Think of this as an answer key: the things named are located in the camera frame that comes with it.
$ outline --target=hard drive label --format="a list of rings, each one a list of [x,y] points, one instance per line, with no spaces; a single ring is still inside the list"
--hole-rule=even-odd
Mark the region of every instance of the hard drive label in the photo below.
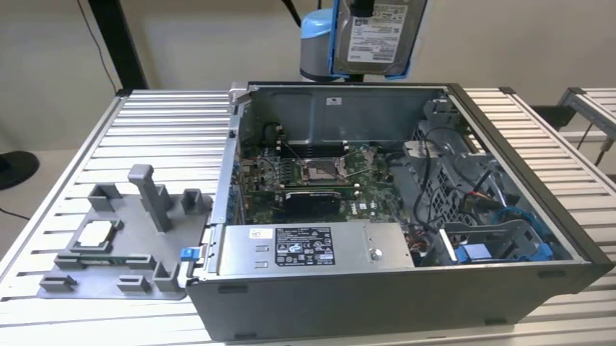
[[[348,61],[395,62],[407,9],[405,5],[375,4],[371,18],[353,18]]]
[[[277,265],[334,265],[334,241],[329,227],[277,229]]]

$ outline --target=black pole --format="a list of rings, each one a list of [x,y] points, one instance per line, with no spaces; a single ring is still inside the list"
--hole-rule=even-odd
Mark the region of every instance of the black pole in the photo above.
[[[296,9],[296,5],[293,4],[293,0],[282,0],[282,3],[288,7],[289,13],[292,14],[296,24],[298,25],[298,27],[301,27],[301,18],[298,10]]]
[[[89,0],[125,89],[149,89],[119,0]]]

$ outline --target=blue tab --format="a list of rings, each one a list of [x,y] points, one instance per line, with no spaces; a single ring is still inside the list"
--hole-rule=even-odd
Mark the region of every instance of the blue tab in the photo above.
[[[202,251],[198,247],[185,247],[181,252],[182,262],[197,262],[202,255]]]

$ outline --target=white sticker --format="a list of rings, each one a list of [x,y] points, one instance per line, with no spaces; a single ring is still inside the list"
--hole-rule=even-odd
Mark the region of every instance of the white sticker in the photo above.
[[[274,229],[250,229],[249,238],[252,239],[272,239]]]
[[[341,97],[328,97],[325,99],[325,104],[328,106],[340,106],[342,104],[342,98]]]
[[[371,18],[355,18],[348,61],[393,63],[408,7],[376,4]]]

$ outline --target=metal rail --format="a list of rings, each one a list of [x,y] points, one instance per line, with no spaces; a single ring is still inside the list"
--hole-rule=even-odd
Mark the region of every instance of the metal rail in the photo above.
[[[467,90],[528,165],[616,261],[616,187],[518,95]],[[226,92],[135,92],[111,107],[53,189],[10,255],[0,282],[0,341],[70,345],[85,337],[106,345],[213,342],[196,308],[183,301],[34,298],[55,251],[67,246],[90,206],[97,182],[119,182],[135,163],[158,168],[171,192],[200,187],[214,197],[228,133]],[[515,326],[345,337],[276,345],[612,345],[616,341],[616,272],[583,293],[552,298]]]

